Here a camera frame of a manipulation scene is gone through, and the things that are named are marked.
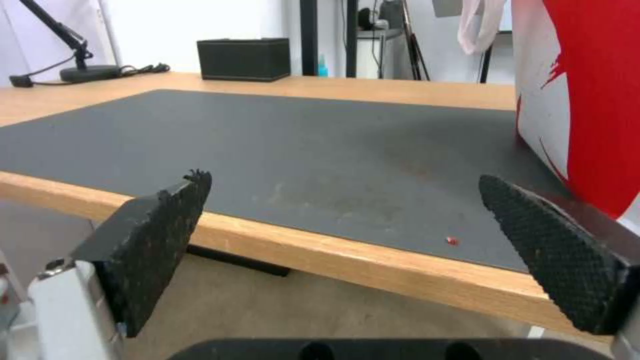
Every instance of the textured rubber pad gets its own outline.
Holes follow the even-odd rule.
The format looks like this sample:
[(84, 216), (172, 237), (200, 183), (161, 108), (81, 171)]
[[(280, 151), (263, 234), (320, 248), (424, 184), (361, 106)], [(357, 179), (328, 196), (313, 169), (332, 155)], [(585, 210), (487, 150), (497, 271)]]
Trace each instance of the textured rubber pad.
[(479, 189), (531, 275), (573, 325), (614, 334), (640, 289), (640, 239), (581, 202), (550, 202), (493, 176), (482, 176)]
[(135, 337), (169, 284), (211, 189), (208, 172), (124, 203), (71, 256), (96, 268), (116, 322)]

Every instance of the black plastic part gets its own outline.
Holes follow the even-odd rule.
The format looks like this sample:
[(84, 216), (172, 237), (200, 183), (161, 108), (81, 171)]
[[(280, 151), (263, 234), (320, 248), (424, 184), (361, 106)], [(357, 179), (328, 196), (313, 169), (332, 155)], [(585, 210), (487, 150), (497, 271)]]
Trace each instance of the black plastic part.
[(275, 81), (291, 74), (288, 38), (198, 41), (203, 79)]
[(93, 263), (116, 322), (135, 337), (169, 284), (211, 188), (208, 172), (125, 202), (72, 253)]
[(491, 65), (491, 53), (493, 51), (493, 45), (491, 45), (487, 50), (484, 51), (484, 56), (482, 57), (482, 68), (480, 70), (480, 84), (486, 83), (486, 78), (489, 75), (489, 66)]
[(482, 176), (479, 188), (531, 275), (573, 325), (615, 334), (640, 291), (640, 238), (585, 203), (551, 202), (493, 176)]
[(170, 360), (604, 360), (572, 343), (530, 339), (211, 340)]
[(67, 68), (60, 70), (60, 79), (66, 83), (87, 83), (89, 81), (115, 79), (120, 77), (117, 65), (90, 65), (85, 69)]
[(358, 0), (347, 0), (346, 77), (355, 78), (358, 63)]
[(33, 82), (28, 75), (11, 75), (9, 81), (16, 88), (33, 88)]
[(260, 272), (266, 272), (267, 274), (271, 274), (275, 276), (285, 277), (289, 275), (289, 272), (291, 271), (290, 268), (287, 268), (284, 266), (265, 263), (263, 261), (245, 258), (244, 256), (229, 254), (228, 252), (208, 249), (206, 247), (201, 247), (198, 245), (189, 244), (187, 246), (187, 253), (195, 256), (200, 256), (202, 258), (221, 261), (223, 263), (242, 266), (242, 267), (257, 270)]
[(300, 0), (300, 46), (302, 74), (318, 75), (318, 4), (317, 0)]

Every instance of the white wall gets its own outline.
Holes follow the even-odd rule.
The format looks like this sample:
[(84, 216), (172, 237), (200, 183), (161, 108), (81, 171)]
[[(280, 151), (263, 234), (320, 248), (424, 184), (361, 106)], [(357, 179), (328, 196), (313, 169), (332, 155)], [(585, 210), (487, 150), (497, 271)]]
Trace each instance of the white wall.
[(287, 0), (102, 0), (121, 64), (199, 72), (197, 40), (282, 37)]
[(0, 87), (10, 86), (9, 75), (20, 75), (28, 71), (22, 49), (15, 38), (8, 16), (0, 2)]

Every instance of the black cable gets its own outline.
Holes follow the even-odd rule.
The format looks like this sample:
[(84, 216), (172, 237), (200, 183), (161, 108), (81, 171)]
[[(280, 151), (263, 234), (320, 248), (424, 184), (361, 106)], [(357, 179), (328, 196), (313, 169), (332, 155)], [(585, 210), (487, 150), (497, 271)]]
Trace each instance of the black cable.
[(340, 12), (342, 14), (342, 45), (344, 45), (344, 52), (347, 51), (347, 35), (345, 34), (347, 24), (344, 20), (344, 0), (340, 0)]
[(76, 83), (39, 83), (37, 81), (31, 82), (34, 85), (45, 85), (45, 86), (66, 86), (66, 85), (74, 85)]
[(42, 73), (42, 72), (45, 72), (45, 71), (51, 70), (51, 69), (55, 68), (56, 66), (60, 66), (60, 65), (62, 65), (62, 64), (64, 64), (64, 63), (70, 62), (70, 61), (71, 61), (71, 60), (73, 60), (75, 57), (76, 57), (76, 54), (73, 54), (73, 55), (71, 55), (71, 57), (69, 57), (69, 58), (67, 58), (67, 59), (65, 59), (65, 60), (62, 60), (61, 62), (58, 62), (58, 63), (55, 63), (55, 64), (53, 64), (53, 65), (47, 66), (46, 68), (43, 68), (43, 69), (40, 69), (40, 70), (36, 70), (36, 71), (34, 71), (34, 72), (30, 72), (29, 74), (24, 74), (24, 75), (20, 75), (20, 76), (33, 76), (33, 75), (38, 75), (38, 74), (40, 74), (40, 73)]
[[(374, 0), (373, 1), (373, 16), (372, 19), (373, 22), (373, 26), (371, 27), (371, 55), (373, 56), (373, 60), (376, 61), (376, 66), (378, 67), (378, 78), (380, 78), (380, 72), (382, 71), (382, 69), (380, 68), (380, 62), (378, 61), (378, 58), (376, 57), (376, 52), (374, 51), (375, 45), (376, 45), (376, 7), (378, 5), (378, 0)], [(380, 50), (382, 50), (382, 38), (380, 38)]]
[(171, 70), (171, 67), (165, 63), (158, 63), (158, 65), (147, 65), (137, 69), (131, 65), (124, 65), (120, 67), (120, 77), (125, 78), (127, 76), (133, 76), (138, 74), (158, 74), (160, 72), (167, 72)]

